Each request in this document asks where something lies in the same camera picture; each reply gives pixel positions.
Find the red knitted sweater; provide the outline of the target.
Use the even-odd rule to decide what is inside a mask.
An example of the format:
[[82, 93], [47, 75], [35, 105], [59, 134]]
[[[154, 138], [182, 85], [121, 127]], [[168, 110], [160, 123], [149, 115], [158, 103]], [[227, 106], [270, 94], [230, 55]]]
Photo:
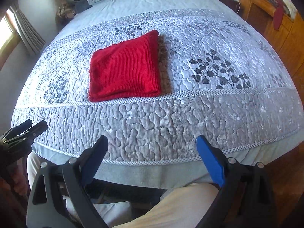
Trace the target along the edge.
[[152, 30], [97, 50], [90, 63], [89, 100], [159, 96], [158, 36], [159, 32]]

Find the dark clothes pile by bed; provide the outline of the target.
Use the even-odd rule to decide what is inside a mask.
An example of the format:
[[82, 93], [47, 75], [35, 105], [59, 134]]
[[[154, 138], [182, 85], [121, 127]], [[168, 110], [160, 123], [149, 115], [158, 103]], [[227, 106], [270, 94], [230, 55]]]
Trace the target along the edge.
[[67, 25], [77, 14], [80, 14], [92, 5], [88, 0], [64, 0], [59, 6], [56, 14], [56, 24], [58, 26]]

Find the light blue bed sheet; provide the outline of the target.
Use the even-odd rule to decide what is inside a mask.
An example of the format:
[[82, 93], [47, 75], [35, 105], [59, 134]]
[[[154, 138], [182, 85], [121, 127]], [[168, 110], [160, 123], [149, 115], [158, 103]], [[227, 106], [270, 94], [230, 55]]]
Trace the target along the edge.
[[[115, 0], [97, 5], [83, 14], [64, 30], [75, 32], [112, 19], [152, 11], [170, 9], [207, 9], [236, 15], [231, 9], [217, 0]], [[270, 163], [288, 153], [303, 142], [303, 128], [280, 141], [260, 147], [226, 153], [245, 164], [256, 162]], [[70, 156], [63, 155], [34, 144], [35, 153], [53, 163], [64, 163]], [[140, 187], [173, 188], [193, 182], [208, 181], [209, 177], [201, 161], [153, 165], [126, 166], [102, 163], [97, 178], [108, 182]]]

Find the person's leg beige trousers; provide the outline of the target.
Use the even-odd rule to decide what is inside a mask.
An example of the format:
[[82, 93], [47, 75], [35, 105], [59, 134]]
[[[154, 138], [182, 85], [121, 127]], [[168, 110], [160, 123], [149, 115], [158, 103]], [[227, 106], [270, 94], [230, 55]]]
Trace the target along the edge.
[[196, 227], [218, 192], [209, 183], [176, 188], [145, 215], [118, 227]]

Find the white grey quilted bedspread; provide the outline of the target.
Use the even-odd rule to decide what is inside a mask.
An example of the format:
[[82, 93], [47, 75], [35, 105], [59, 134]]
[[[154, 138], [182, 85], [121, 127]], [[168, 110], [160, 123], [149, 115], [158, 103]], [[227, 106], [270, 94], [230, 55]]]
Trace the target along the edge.
[[[90, 102], [92, 54], [157, 30], [162, 93]], [[17, 100], [11, 123], [46, 121], [36, 143], [79, 156], [101, 136], [106, 164], [168, 165], [199, 160], [204, 135], [223, 153], [280, 141], [303, 128], [295, 85], [268, 42], [236, 15], [170, 9], [129, 15], [46, 47]]]

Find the grey curtain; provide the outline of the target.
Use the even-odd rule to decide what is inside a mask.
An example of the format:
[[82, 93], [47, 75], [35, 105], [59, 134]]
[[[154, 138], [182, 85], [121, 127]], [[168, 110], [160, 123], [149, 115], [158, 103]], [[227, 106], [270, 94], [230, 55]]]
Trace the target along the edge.
[[28, 21], [22, 10], [20, 10], [17, 0], [11, 4], [9, 10], [13, 13], [14, 20], [17, 24], [17, 32], [26, 46], [27, 51], [33, 56], [39, 54], [45, 45], [45, 41]]

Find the wooden dresser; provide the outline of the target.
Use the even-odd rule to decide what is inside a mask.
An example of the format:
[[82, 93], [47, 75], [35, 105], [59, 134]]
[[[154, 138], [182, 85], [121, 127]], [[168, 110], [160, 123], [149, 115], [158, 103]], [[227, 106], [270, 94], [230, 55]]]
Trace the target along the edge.
[[274, 48], [300, 95], [303, 95], [303, 19], [299, 13], [291, 19], [284, 14], [280, 28], [274, 29], [276, 8], [268, 0], [239, 0], [240, 16], [255, 28]]

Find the dark red cloth on dresser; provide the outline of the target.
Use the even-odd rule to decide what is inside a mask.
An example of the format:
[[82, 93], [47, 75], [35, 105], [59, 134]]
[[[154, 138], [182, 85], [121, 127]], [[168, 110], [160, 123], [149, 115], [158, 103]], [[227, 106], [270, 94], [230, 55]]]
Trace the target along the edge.
[[276, 8], [273, 16], [273, 27], [274, 30], [278, 31], [282, 20], [283, 20], [283, 15], [284, 15], [284, 7], [282, 4], [278, 4], [278, 7]]

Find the wooden window frame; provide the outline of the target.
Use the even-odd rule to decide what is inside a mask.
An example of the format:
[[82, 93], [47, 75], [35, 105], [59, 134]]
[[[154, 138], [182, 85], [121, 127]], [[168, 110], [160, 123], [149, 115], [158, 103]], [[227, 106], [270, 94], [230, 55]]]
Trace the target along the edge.
[[10, 54], [21, 41], [14, 14], [10, 10], [7, 10], [1, 19], [0, 40], [0, 69], [2, 69]]

